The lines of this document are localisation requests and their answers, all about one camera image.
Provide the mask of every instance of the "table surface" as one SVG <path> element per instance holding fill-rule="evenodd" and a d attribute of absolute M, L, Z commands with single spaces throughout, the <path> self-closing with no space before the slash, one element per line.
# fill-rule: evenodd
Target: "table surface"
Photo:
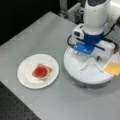
<path fill-rule="evenodd" d="M 76 86 L 64 68 L 66 40 L 75 26 L 49 12 L 2 45 L 0 80 L 42 120 L 119 120 L 119 77 L 102 89 L 87 90 Z M 41 53 L 57 60 L 60 73 L 50 86 L 28 89 L 18 81 L 18 66 L 25 58 Z"/>

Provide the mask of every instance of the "cable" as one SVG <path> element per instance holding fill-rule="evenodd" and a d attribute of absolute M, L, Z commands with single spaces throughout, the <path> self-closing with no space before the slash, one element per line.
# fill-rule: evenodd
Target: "cable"
<path fill-rule="evenodd" d="M 106 33 L 103 37 L 106 37 L 107 35 L 109 35 L 115 28 L 115 24 L 113 24 L 113 26 L 110 28 L 110 30 L 108 31 L 108 33 Z"/>
<path fill-rule="evenodd" d="M 74 47 L 74 44 L 71 44 L 71 43 L 69 42 L 71 36 L 72 36 L 72 35 L 70 35 L 70 36 L 67 38 L 67 44 L 68 44 L 68 46 L 70 46 L 71 48 L 73 48 L 73 47 Z"/>

